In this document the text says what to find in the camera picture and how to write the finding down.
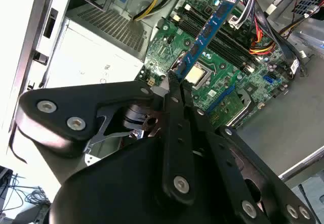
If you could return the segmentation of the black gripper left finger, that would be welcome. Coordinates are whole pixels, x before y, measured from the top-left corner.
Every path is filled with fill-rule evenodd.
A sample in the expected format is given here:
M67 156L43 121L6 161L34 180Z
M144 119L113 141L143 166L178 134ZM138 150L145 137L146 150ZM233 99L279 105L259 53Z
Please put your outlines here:
M164 197L189 206L195 199L190 123L182 82L172 73L167 80L163 96L140 81L29 91L19 99L16 123L29 139L62 157L78 157L108 138L142 129L148 132L142 139L163 144Z

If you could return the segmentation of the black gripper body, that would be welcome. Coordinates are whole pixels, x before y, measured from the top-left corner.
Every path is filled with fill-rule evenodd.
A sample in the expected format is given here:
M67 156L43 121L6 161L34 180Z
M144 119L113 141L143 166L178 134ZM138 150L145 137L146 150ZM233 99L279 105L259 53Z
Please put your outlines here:
M50 223L225 223L228 204L211 152L194 156L196 198L191 206L164 197L163 144L141 139L67 179L49 212Z

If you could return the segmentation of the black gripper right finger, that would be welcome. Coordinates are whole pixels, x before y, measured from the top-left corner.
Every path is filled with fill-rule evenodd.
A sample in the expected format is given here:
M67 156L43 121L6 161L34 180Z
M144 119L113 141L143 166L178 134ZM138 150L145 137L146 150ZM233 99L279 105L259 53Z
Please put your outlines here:
M190 116L193 148L204 158L204 171L216 174L207 182L224 201L226 223L316 223L311 206L293 191L227 126L214 129L206 112L193 104L192 86L181 83L182 99Z

